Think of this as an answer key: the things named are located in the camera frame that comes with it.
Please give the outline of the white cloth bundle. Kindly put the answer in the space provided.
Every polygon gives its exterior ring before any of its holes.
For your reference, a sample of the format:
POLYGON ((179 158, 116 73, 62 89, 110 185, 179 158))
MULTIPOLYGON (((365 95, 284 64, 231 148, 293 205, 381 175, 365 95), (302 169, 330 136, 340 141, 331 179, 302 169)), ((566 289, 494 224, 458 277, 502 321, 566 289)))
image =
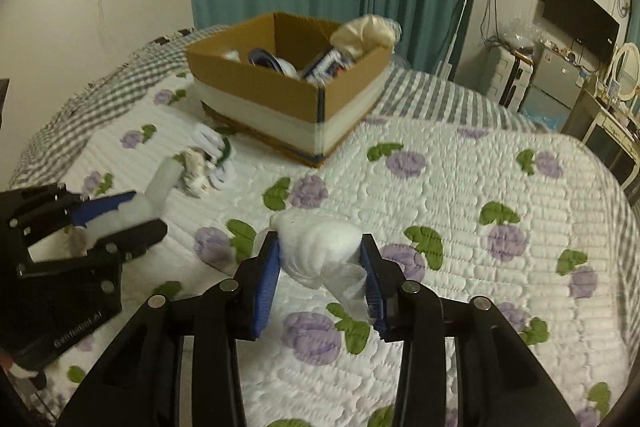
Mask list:
POLYGON ((283 271, 310 289, 326 288, 358 322, 369 322, 367 272, 359 263, 363 231, 347 220, 289 209, 270 217, 283 271))

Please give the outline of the white sock with blue trim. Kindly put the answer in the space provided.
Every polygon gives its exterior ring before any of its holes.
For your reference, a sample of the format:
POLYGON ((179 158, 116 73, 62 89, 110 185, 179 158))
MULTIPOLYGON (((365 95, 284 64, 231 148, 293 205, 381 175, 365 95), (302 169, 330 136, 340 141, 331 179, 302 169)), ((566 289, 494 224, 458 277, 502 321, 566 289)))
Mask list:
POLYGON ((281 57, 276 57, 272 53, 263 48, 255 48, 250 50, 247 55, 250 64, 265 69, 278 72, 286 77, 298 79, 299 75, 297 69, 289 61, 281 57))

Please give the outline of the white printed tissue pack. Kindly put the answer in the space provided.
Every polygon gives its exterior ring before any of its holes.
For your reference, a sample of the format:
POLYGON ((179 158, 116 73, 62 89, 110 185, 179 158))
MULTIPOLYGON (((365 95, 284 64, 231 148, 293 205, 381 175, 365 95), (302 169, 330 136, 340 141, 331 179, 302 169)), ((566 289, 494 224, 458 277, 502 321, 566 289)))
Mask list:
POLYGON ((342 72, 355 65, 355 61, 337 48, 315 57, 300 73, 299 79, 314 86, 324 87, 342 72))

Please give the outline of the small patterned white sock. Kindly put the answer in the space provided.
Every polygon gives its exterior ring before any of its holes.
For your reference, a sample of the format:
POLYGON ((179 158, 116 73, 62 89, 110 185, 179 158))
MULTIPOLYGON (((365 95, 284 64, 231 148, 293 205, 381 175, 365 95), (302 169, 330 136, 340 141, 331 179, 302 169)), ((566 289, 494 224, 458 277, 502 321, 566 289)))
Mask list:
POLYGON ((209 155, 201 147, 189 146, 174 156, 183 167, 181 184, 186 194, 205 198, 210 192, 208 172, 212 164, 209 155))

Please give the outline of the white socks with green trim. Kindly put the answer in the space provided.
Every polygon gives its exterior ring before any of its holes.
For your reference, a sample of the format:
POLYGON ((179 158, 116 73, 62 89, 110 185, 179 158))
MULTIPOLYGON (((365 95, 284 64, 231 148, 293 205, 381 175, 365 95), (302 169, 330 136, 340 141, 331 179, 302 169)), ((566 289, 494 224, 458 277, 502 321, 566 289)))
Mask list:
POLYGON ((191 134, 193 144, 202 151, 204 176, 216 190, 228 188, 235 179, 233 150, 227 135, 206 124, 196 124, 191 134))

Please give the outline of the white floral quilt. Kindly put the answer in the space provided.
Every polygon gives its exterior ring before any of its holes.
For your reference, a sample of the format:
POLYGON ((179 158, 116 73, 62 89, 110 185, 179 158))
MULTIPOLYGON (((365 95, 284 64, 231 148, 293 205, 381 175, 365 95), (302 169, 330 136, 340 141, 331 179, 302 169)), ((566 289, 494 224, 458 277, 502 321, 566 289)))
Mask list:
MULTIPOLYGON (((196 82, 169 76, 96 132, 65 181, 100 194, 143 190, 204 114, 196 82)), ((370 117, 320 169, 230 140, 235 178, 196 198, 174 188, 163 243, 122 272, 122 315, 46 370, 61 407, 153 291, 191 297, 235 267, 283 218, 334 217, 372 233, 381 255, 439 296, 486 295, 597 426, 627 384, 638 305, 634 216, 612 176, 559 134, 370 117)), ((239 347, 249 426, 390 426, 401 347, 383 343, 324 286, 281 275, 265 334, 239 347)))

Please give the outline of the brown cardboard box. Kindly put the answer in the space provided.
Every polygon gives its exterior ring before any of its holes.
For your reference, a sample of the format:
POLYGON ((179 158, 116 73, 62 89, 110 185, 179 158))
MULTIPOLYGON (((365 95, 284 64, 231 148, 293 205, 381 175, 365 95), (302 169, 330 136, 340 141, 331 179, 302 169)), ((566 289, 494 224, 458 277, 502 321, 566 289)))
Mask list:
POLYGON ((306 166, 322 165, 381 98, 393 50, 370 51, 324 87, 254 66, 247 55, 263 48, 299 75, 333 48, 341 25, 268 13, 191 44, 186 60, 205 112, 306 166))

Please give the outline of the white dressing table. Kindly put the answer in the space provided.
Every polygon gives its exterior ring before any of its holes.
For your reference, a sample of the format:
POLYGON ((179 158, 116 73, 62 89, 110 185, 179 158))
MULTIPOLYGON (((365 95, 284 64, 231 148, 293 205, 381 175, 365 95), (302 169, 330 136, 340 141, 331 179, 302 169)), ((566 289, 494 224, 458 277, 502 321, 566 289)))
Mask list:
POLYGON ((585 83, 561 132, 588 147, 633 204, 639 197, 639 140, 597 97, 596 87, 596 80, 585 83))

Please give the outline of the grey mini fridge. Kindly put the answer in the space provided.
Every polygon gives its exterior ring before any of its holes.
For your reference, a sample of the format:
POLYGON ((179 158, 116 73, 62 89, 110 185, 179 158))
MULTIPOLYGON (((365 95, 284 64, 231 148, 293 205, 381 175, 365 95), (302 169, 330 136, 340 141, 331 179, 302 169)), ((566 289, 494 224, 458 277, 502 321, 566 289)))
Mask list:
POLYGON ((549 128, 562 127, 583 84, 578 67, 559 53, 543 48, 520 113, 549 128))

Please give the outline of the grey checkered blanket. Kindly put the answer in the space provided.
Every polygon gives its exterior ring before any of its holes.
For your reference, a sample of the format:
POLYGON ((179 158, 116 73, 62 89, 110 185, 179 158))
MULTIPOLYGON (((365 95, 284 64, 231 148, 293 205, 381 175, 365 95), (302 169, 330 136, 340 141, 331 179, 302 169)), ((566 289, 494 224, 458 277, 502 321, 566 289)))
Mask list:
MULTIPOLYGON (((221 28, 186 28, 157 38, 130 55, 114 72, 90 82, 70 98, 29 140, 17 161, 10 187, 58 181, 73 165, 96 130, 125 115, 157 83, 186 71, 184 50, 221 28)), ((488 101, 483 95, 427 72, 394 65, 386 72, 378 116, 407 116, 446 121, 470 128, 541 134, 544 128, 488 101)), ((634 210, 612 173, 596 167, 589 194, 612 207, 614 273, 618 321, 629 351, 639 350, 639 225, 634 210)))

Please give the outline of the white suitcase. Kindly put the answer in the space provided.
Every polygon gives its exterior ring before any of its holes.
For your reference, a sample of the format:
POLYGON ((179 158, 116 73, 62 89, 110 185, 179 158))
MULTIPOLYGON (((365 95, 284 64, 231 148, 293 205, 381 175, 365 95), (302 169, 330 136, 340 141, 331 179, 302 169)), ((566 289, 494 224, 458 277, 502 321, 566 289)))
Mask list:
POLYGON ((488 52, 480 87, 489 101, 518 113, 533 73, 534 64, 528 57, 494 46, 488 52))

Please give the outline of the cream crumpled cloth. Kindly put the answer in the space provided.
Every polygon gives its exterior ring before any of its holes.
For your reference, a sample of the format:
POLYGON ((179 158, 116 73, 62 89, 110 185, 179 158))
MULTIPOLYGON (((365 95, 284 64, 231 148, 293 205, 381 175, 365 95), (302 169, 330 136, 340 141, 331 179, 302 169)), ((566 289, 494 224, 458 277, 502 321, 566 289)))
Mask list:
POLYGON ((381 15, 367 14, 344 23, 330 37, 331 46, 354 61, 376 48, 392 50, 400 41, 400 23, 381 15))

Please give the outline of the white oval vanity mirror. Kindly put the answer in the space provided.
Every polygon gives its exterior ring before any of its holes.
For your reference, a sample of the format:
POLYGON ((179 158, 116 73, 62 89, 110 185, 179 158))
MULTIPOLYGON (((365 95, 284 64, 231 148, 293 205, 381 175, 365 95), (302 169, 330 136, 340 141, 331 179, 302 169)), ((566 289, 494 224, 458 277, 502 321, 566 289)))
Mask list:
POLYGON ((605 76, 609 98, 630 102, 639 90, 639 49, 633 42, 625 42, 613 55, 605 76))

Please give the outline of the black wall television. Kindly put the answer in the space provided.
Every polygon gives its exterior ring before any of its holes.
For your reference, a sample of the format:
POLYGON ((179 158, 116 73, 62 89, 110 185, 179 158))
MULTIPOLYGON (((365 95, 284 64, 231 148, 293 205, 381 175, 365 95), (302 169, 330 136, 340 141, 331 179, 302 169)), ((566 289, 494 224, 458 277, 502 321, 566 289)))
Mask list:
POLYGON ((542 17, 587 49, 600 63, 611 61, 620 24, 594 0, 544 0, 542 17))

